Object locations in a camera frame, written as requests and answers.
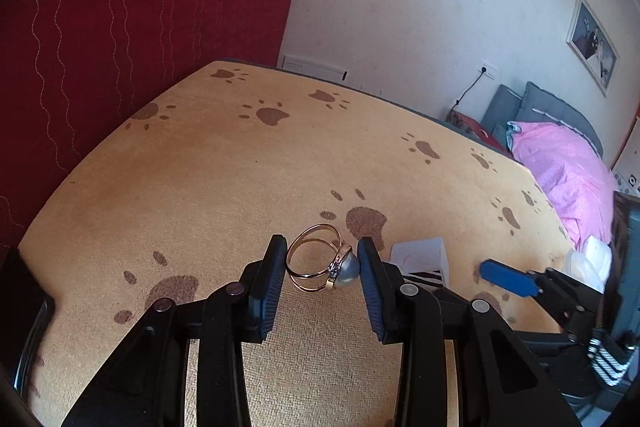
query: gray headboard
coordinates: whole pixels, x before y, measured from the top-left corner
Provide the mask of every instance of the gray headboard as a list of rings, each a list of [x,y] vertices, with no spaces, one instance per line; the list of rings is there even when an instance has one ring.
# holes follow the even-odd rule
[[[522,96],[500,85],[480,124],[506,146],[508,121],[553,122],[564,125],[587,140],[602,158],[602,143],[584,115],[556,95],[527,82]]]

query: ring band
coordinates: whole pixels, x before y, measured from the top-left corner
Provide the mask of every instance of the ring band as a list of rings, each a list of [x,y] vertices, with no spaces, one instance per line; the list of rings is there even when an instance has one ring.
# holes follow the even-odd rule
[[[337,238],[337,246],[334,243],[330,243],[329,241],[325,239],[321,239],[319,237],[307,237],[314,232],[319,232],[320,230],[328,230],[330,232],[334,232],[335,237]],[[293,257],[293,254],[299,247],[301,247],[305,243],[311,243],[311,242],[322,243],[332,248],[332,250],[334,250],[335,252],[334,259],[331,261],[331,263],[328,264],[326,268],[318,272],[315,272],[315,273],[295,272],[289,266],[289,263]],[[321,223],[319,225],[314,225],[312,227],[309,227],[304,232],[302,232],[297,238],[295,238],[293,243],[291,243],[289,250],[287,250],[287,256],[285,258],[285,268],[287,269],[287,274],[289,275],[291,282],[297,288],[308,293],[318,292],[324,289],[325,287],[328,287],[328,288],[334,287],[334,283],[336,278],[338,277],[338,273],[340,272],[342,263],[344,262],[345,259],[347,259],[347,256],[350,253],[353,253],[353,248],[351,248],[350,245],[347,245],[342,242],[342,236],[340,235],[340,232],[338,231],[338,229],[336,229],[332,225],[329,225],[328,223]],[[322,275],[327,275],[327,279],[324,281],[324,283],[321,286],[318,286],[316,288],[305,287],[296,281],[296,279],[314,279],[315,277],[322,277]]]

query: white picture frame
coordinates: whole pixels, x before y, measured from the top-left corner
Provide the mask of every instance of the white picture frame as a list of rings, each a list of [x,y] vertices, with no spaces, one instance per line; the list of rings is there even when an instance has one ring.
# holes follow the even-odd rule
[[[575,0],[566,43],[587,68],[603,95],[607,96],[619,55],[609,34],[586,0]]]

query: white cabinet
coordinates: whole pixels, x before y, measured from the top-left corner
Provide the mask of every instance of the white cabinet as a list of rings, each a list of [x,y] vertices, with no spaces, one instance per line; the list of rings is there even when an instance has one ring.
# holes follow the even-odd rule
[[[613,166],[613,175],[618,190],[625,194],[640,196],[640,118],[636,118],[625,148]]]

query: tan bedspread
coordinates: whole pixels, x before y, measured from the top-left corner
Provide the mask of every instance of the tan bedspread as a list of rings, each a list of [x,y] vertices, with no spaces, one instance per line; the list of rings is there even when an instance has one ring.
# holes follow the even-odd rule
[[[371,235],[384,259],[396,242],[442,236],[454,291],[489,299],[515,328],[556,331],[531,299],[475,272],[488,257],[558,267],[571,247],[526,168],[366,94],[214,62],[105,139],[22,240],[57,305],[34,413],[59,425],[156,298],[205,298],[273,233],[292,241],[321,221],[353,243]],[[359,283],[303,295],[286,280],[267,343],[244,349],[252,421],[383,426],[400,353],[377,342]],[[187,402],[193,411],[193,394]]]

